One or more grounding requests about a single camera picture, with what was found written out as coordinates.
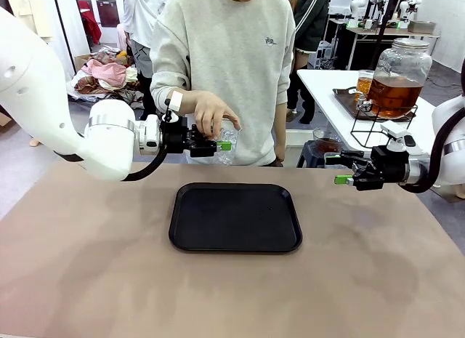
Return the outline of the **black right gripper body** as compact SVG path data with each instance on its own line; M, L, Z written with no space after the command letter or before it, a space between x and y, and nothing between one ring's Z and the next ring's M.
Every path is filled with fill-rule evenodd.
M386 145L375 146L371 151L371 185L399 183L405 178L409 154L406 150L397 152Z

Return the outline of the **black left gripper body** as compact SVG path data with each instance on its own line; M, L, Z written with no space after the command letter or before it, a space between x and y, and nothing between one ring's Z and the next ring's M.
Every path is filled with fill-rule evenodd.
M184 116L164 115L161 120L162 143L167 153L184 153L190 149L190 129Z

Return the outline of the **clear plastic iced cup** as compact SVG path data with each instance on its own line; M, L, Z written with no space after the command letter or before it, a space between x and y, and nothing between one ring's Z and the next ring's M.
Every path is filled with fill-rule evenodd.
M233 123L223 119L219 136L215 137L213 141L217 144L217 151L211 158L211 163L232 166L238 141L238 131L233 126Z

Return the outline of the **person's right hand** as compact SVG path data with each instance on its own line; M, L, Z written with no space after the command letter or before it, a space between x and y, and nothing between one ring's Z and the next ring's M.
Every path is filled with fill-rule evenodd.
M234 128L241 130L240 119L233 110L215 94L207 91L185 91L179 113L193 114L198 131L209 139L219 139L222 121L227 119Z

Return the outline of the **black plastic stool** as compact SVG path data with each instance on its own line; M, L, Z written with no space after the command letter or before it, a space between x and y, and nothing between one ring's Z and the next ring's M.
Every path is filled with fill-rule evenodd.
M305 142L297 162L297 168L324 168L326 153L320 152L315 145L314 140Z

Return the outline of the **glass tea dispenser jar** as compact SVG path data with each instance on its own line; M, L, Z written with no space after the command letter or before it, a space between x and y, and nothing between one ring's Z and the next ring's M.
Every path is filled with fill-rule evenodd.
M398 38L380 54L367 95L375 116L397 119L413 110L432 67L428 51L424 40Z

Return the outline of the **white rectangular table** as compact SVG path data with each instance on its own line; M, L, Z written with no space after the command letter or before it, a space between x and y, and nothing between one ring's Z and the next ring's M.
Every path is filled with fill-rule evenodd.
M300 70L298 76L350 150L363 150L369 153L373 146L387 143L387 137L380 133L380 123L356 120L344 109L333 93L334 89L355 86L357 71ZM412 122L402 125L408 127L417 146L430 153L434 142L432 126L434 106L422 98L417 99L416 105L416 116Z

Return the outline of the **person in light grey sweater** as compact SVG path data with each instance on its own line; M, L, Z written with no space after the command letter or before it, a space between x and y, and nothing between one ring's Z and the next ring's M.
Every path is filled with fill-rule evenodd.
M288 101L294 37L288 0L167 0L153 28L153 74L183 76L173 91L211 92L232 109L235 165L279 167L273 124Z

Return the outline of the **pile of mixed clothes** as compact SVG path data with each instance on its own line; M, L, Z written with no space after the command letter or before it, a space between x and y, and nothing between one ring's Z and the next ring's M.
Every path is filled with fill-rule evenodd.
M70 98L86 102L116 98L133 109L143 108L143 93L130 48L104 46L98 52L75 57L75 67L76 74L66 85Z

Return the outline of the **small grey white machine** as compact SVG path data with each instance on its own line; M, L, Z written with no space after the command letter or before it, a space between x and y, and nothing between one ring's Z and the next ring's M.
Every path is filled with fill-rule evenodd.
M315 69L330 70L333 69L333 63L333 44L327 41L320 41L316 51Z

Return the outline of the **black vertical pole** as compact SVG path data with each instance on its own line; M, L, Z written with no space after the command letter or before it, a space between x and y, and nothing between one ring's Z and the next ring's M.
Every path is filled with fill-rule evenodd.
M384 13L383 19L381 21L381 27L379 29L379 33L377 35L377 40L375 43L374 51L373 51L373 58L371 60L371 64L369 69L374 71L377 65L377 60L379 57L379 52L381 49L381 42L384 37L384 32L386 30L386 26L388 21L392 18L393 12L395 11L395 7L397 4L397 0L389 0L388 5L386 8L386 12Z

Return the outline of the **red hanging garment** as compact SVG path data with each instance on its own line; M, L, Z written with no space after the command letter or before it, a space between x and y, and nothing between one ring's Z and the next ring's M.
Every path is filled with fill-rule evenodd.
M84 32L89 43L92 43L93 45L99 44L102 33L97 20L95 19L91 1L78 0L77 3L84 26Z

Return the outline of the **grey metal box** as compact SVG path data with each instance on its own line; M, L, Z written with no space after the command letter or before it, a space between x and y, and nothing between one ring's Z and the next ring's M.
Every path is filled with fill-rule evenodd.
M411 20L408 24L408 31L417 34L431 35L435 28L436 23L431 21Z

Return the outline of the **black rack pole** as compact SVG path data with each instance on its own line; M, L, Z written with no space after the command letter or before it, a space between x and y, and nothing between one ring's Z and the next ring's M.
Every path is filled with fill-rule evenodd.
M69 39L68 39L68 35L66 33L64 20L63 20L60 5L59 5L59 0L54 0L54 5L55 5L55 8L57 10L57 16L58 16L58 19L59 19L59 22L60 22L62 37L63 37L63 39L65 41L66 49L68 51L68 57L69 57L68 59L70 61L70 65L71 65L71 68L73 70L73 72L71 74L71 78L73 78L75 76L75 74L77 73L77 70L76 70L76 66L74 64L73 54L72 54L72 51L71 51L71 48L70 48L70 42L69 42Z

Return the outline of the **beige hanging coat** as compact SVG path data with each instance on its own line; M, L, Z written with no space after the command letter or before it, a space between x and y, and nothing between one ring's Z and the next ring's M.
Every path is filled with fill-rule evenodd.
M45 0L8 0L8 2L16 18L46 43L52 40L53 32Z

